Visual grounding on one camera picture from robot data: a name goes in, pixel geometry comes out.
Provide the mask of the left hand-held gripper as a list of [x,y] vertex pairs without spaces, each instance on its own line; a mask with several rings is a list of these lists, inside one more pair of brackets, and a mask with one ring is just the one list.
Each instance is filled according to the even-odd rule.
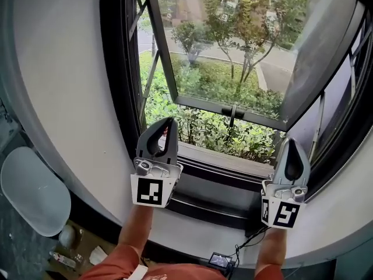
[[[159,146],[161,137],[163,150]],[[183,171],[177,153],[178,123],[174,117],[154,122],[139,137],[133,161],[135,173],[131,174],[133,204],[155,208],[168,205]]]

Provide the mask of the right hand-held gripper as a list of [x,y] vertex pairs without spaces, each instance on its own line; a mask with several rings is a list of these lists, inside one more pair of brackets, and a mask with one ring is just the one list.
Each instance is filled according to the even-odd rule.
[[308,182],[310,163],[302,146],[293,138],[286,138],[276,160],[273,183],[262,182],[261,222],[270,228],[292,229],[305,208],[305,185]]

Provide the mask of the person's right forearm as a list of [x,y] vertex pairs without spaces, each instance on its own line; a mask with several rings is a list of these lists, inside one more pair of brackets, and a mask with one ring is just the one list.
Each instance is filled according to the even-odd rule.
[[265,234],[255,268],[254,280],[284,280],[287,230],[270,228]]

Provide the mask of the person's left forearm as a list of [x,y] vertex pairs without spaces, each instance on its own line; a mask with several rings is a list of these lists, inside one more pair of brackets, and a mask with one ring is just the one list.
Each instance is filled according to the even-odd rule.
[[130,246],[141,257],[152,229],[153,213],[153,207],[134,205],[120,231],[118,245]]

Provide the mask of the open glass window sash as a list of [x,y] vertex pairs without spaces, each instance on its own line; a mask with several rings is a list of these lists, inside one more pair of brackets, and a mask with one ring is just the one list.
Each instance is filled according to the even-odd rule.
[[[171,0],[145,0],[155,41],[172,101],[181,106],[221,114],[223,107],[245,111],[242,119],[280,131],[289,131],[320,99],[341,67],[368,14],[363,0],[308,0],[304,28],[292,50],[275,47],[270,54],[239,80],[232,101],[209,100],[176,84],[171,54],[187,55],[171,39],[168,8]],[[229,63],[213,47],[201,53],[203,60]]]

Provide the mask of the metal scissor window stay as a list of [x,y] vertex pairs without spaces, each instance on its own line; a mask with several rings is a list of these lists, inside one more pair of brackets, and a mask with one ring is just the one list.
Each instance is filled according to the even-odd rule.
[[135,31],[135,29],[137,27],[137,24],[138,24],[138,20],[142,16],[145,8],[147,7],[147,2],[146,1],[142,2],[142,0],[136,0],[136,2],[138,4],[139,10],[137,11],[137,13],[136,13],[136,15],[135,15],[135,17],[133,19],[132,26],[129,29],[129,39],[130,40],[133,37],[134,31]]

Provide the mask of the green bushes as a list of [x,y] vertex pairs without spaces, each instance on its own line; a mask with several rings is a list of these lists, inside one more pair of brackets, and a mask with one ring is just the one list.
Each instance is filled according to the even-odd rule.
[[[221,60],[191,65],[181,54],[171,54],[175,81],[182,93],[191,90],[209,100],[231,102],[239,84],[242,66]],[[284,138],[284,133],[242,120],[173,103],[162,64],[157,63],[145,107],[146,124],[173,116],[179,123],[178,139],[197,147],[210,149],[259,163],[269,163]]]

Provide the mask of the small black display device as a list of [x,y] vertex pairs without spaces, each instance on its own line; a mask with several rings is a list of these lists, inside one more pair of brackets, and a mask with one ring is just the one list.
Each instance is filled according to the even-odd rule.
[[231,255],[224,255],[216,252],[212,253],[208,261],[209,267],[219,270],[224,275],[227,275],[232,271],[234,264],[235,262]]

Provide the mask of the large cardboard box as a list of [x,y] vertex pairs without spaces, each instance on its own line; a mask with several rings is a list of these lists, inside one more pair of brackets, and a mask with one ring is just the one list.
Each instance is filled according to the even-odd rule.
[[[116,235],[116,244],[112,245],[108,251],[108,255],[114,251],[118,246],[119,234]],[[93,268],[89,261],[90,253],[95,247],[100,246],[102,249],[107,247],[106,244],[102,243],[96,235],[90,233],[87,230],[78,233],[78,242],[74,244],[74,247],[70,251],[62,251],[60,248],[55,252],[60,253],[76,262],[76,268],[69,268],[60,262],[55,261],[53,258],[51,261],[52,269],[46,270],[48,276],[54,280],[78,280],[85,272]],[[148,266],[139,257],[139,265],[133,272],[133,274],[126,280],[141,280],[148,270]]]

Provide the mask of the white crumpled cloth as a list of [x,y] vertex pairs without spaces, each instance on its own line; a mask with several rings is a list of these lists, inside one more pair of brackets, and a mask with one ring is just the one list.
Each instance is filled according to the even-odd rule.
[[97,265],[107,258],[108,254],[100,247],[97,246],[90,253],[89,261],[92,265]]

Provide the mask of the small white rounded object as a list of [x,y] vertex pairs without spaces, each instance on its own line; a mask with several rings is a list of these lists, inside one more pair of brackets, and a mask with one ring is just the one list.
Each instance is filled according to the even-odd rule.
[[76,230],[71,225],[65,225],[58,236],[59,243],[66,249],[72,249],[76,241]]

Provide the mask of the white plastic chair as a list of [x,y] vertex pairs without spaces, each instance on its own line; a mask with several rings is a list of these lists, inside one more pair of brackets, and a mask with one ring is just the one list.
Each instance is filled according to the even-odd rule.
[[19,215],[44,237],[58,235],[69,219],[69,190],[28,147],[16,148],[5,158],[0,187]]

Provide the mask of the small trees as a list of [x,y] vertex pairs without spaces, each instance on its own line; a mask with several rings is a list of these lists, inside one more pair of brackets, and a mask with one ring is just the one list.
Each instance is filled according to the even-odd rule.
[[308,0],[171,0],[171,39],[194,64],[213,47],[233,66],[243,54],[240,81],[279,47],[292,50],[304,28]]

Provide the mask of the clear plastic water bottle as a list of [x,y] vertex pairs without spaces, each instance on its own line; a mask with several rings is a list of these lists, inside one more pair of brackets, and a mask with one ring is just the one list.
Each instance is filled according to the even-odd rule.
[[64,255],[61,255],[60,253],[50,251],[50,256],[57,262],[66,265],[69,268],[76,268],[76,262],[73,259],[70,259]]

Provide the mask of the black window frame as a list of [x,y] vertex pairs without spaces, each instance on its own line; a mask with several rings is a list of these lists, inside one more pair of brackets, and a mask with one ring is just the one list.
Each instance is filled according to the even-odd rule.
[[[307,200],[327,185],[357,150],[373,125],[373,0],[363,0],[368,14],[341,67],[326,87],[323,119],[311,160]],[[130,159],[136,156],[146,124],[145,107],[157,63],[161,63],[148,7],[133,37],[129,29],[139,10],[136,0],[99,0],[105,68],[116,119]],[[289,131],[310,150],[319,100]],[[184,169],[167,210],[234,229],[260,224],[262,182],[275,169],[275,157],[259,163],[181,142],[177,161]]]

